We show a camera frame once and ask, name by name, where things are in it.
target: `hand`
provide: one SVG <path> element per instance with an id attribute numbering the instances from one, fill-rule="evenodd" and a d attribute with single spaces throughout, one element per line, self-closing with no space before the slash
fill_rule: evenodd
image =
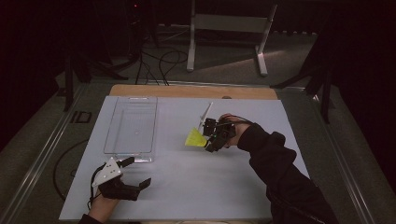
<path id="1" fill-rule="evenodd" d="M 118 199 L 105 198 L 100 190 L 96 191 L 96 198 L 92 202 L 92 207 L 88 216 L 105 223 L 114 211 L 114 208 L 120 202 Z"/>
<path id="2" fill-rule="evenodd" d="M 221 119 L 225 118 L 229 121 L 240 121 L 241 119 L 232 115 L 232 114 L 224 114 L 221 115 Z M 237 123 L 234 125 L 235 126 L 235 132 L 236 136 L 228 140 L 228 142 L 225 144 L 225 147 L 230 147 L 230 146 L 237 146 L 239 142 L 239 138 L 242 136 L 242 133 L 245 132 L 245 130 L 250 126 L 248 123 Z"/>

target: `black sweater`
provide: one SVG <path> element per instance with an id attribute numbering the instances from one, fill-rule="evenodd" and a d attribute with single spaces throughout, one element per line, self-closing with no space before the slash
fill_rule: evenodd
<path id="1" fill-rule="evenodd" d="M 296 152 L 284 143 L 282 134 L 269 134 L 258 124 L 248 127 L 238 142 L 250 153 L 251 167 L 267 185 L 274 223 L 338 223 L 320 189 L 293 165 Z M 99 222 L 84 215 L 79 223 Z"/>

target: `yellow sponge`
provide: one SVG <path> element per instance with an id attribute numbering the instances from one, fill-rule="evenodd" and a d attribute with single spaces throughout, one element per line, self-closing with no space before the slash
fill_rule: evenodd
<path id="1" fill-rule="evenodd" d="M 196 128 L 192 128 L 184 145 L 191 147 L 204 147 L 206 146 L 206 142 L 207 140 L 199 133 L 199 131 Z"/>

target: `person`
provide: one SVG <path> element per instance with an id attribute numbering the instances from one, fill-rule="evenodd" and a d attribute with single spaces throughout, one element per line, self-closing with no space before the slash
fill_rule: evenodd
<path id="1" fill-rule="evenodd" d="M 236 136 L 225 147 L 237 146 L 249 152 L 250 166 L 267 186 L 273 223 L 338 223 L 319 187 L 293 165 L 297 154 L 284 147 L 284 135 L 277 132 L 269 134 L 257 123 L 240 123 L 241 119 L 232 114 L 224 114 L 220 118 L 237 122 L 234 125 Z M 83 215 L 80 223 L 105 222 L 117 203 L 117 200 L 106 199 L 99 194 L 90 213 Z"/>

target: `clear plastic container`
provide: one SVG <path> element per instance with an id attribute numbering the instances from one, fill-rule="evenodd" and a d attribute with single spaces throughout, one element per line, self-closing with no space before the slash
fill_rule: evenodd
<path id="1" fill-rule="evenodd" d="M 135 162 L 154 161 L 157 97 L 119 97 L 108 130 L 105 154 Z"/>

